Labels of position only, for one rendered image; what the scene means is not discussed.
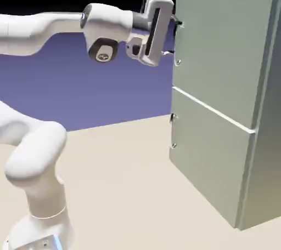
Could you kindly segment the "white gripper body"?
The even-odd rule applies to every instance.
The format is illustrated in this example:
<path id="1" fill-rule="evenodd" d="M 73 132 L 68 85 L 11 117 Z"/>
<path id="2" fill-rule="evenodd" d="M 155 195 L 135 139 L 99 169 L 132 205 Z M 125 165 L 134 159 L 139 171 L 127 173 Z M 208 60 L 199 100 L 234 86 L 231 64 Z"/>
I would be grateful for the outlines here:
<path id="1" fill-rule="evenodd" d="M 149 24 L 149 36 L 142 43 L 139 61 L 147 66 L 158 66 L 172 16 L 172 0 L 144 0 L 142 15 Z"/>

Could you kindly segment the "grey-green cabinet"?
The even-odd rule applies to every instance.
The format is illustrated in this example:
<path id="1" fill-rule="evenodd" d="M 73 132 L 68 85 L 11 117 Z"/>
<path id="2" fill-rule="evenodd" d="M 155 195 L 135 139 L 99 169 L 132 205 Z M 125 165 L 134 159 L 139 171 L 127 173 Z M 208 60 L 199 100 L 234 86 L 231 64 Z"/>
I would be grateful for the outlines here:
<path id="1" fill-rule="evenodd" d="M 176 0 L 170 159 L 234 228 L 281 217 L 281 0 Z"/>

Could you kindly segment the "grey-green cabinet door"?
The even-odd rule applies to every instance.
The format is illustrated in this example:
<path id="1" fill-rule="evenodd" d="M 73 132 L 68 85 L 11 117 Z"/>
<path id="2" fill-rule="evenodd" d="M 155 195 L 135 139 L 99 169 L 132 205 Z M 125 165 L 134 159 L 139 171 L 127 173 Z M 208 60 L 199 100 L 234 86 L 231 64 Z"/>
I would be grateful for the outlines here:
<path id="1" fill-rule="evenodd" d="M 253 129 L 278 0 L 176 0 L 174 84 Z"/>
<path id="2" fill-rule="evenodd" d="M 172 163 L 232 227 L 238 227 L 255 132 L 226 120 L 177 88 L 172 89 L 172 112 L 178 116 Z"/>

